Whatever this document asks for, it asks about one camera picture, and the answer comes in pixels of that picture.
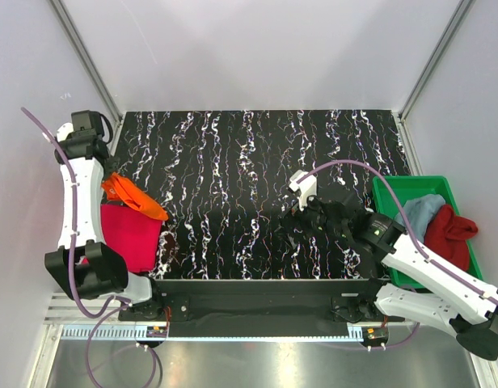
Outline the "orange t shirt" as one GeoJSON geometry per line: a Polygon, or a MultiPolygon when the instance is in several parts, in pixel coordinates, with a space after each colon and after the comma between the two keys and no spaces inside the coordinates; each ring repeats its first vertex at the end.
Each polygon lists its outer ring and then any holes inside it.
{"type": "Polygon", "coordinates": [[[153,198],[143,192],[130,179],[113,172],[101,183],[106,197],[111,201],[120,201],[131,209],[145,216],[158,220],[167,221],[167,211],[153,198]]]}

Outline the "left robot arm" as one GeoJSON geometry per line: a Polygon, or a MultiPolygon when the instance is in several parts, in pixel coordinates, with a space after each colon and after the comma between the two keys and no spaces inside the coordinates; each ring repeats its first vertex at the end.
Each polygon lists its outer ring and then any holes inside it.
{"type": "Polygon", "coordinates": [[[80,111],[55,134],[54,146],[64,185],[64,214],[57,249],[44,265],[65,294],[77,304],[97,297],[114,297],[137,305],[144,318],[155,320],[165,301],[154,293],[146,276],[131,273],[125,259],[106,243],[101,225],[101,184],[114,164],[105,136],[109,120],[97,111],[80,111]]]}

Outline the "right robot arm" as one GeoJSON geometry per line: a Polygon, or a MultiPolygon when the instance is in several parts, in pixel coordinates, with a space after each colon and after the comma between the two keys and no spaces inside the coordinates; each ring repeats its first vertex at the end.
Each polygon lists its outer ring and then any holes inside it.
{"type": "Polygon", "coordinates": [[[309,196],[304,205],[294,204],[282,222],[291,229],[292,244],[299,234],[343,239],[360,255],[407,274],[428,290],[416,293],[372,279],[357,300],[362,318],[407,318],[451,335],[477,357],[498,359],[498,287],[443,259],[395,220],[309,196]]]}

